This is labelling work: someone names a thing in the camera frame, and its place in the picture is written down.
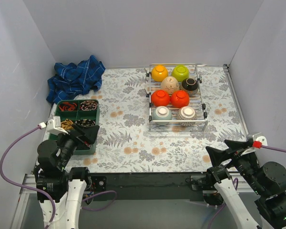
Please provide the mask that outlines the light teal bowl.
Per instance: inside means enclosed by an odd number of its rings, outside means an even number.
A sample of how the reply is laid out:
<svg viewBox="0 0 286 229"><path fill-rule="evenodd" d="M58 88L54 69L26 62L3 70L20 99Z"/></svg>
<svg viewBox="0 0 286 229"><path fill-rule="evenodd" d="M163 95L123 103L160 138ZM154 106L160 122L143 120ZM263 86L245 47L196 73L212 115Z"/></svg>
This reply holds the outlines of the light teal bowl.
<svg viewBox="0 0 286 229"><path fill-rule="evenodd" d="M166 106L158 106L152 112L152 120L168 120L172 119L172 112Z"/></svg>

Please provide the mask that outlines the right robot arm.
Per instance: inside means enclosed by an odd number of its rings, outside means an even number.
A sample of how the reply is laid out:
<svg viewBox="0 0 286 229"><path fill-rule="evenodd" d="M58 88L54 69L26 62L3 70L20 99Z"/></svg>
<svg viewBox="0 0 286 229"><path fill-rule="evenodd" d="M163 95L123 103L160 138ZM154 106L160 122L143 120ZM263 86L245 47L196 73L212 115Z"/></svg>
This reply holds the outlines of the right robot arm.
<svg viewBox="0 0 286 229"><path fill-rule="evenodd" d="M266 148L258 140L245 142L225 140L226 150L210 146L206 150L212 167L206 173L206 183L222 196L239 229L286 229L286 169L277 162L260 166L255 151ZM235 167L250 188L259 195L255 201L263 225L250 215L234 185L228 169Z"/></svg>

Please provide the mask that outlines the brown floral pattern bowl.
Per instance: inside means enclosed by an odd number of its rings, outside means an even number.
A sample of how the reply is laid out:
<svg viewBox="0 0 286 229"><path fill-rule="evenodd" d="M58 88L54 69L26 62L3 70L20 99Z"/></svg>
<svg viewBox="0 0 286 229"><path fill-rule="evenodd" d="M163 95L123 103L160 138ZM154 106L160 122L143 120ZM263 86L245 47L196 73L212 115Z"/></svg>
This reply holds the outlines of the brown floral pattern bowl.
<svg viewBox="0 0 286 229"><path fill-rule="evenodd" d="M184 106L179 109L177 114L178 120L194 120L195 119L195 110L190 106Z"/></svg>

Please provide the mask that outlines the orange bowl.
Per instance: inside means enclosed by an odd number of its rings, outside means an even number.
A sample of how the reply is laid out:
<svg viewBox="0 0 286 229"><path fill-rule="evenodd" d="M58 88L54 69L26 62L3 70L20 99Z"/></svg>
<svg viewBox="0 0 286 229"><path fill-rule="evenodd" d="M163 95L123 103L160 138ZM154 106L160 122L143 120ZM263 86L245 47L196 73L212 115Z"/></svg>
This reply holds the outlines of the orange bowl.
<svg viewBox="0 0 286 229"><path fill-rule="evenodd" d="M154 106L167 106L170 103L170 96L164 90L157 90L151 96L151 102Z"/></svg>
<svg viewBox="0 0 286 229"><path fill-rule="evenodd" d="M187 92L178 90L171 95L170 102L173 107L182 108L189 105L190 97Z"/></svg>

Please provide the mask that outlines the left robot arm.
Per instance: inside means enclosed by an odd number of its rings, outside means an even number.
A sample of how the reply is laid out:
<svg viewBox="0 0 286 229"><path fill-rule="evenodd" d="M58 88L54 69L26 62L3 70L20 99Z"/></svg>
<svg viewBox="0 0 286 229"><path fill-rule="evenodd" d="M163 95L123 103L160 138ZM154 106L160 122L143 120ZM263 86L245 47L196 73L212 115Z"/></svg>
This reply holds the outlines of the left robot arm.
<svg viewBox="0 0 286 229"><path fill-rule="evenodd" d="M47 123L46 131L57 139L45 140L37 148L41 171L36 174L36 188L45 228L79 227L82 196L91 187L92 179L87 167L72 168L69 172L65 168L78 147L95 143L99 128L73 124L74 130L66 131L52 120Z"/></svg>

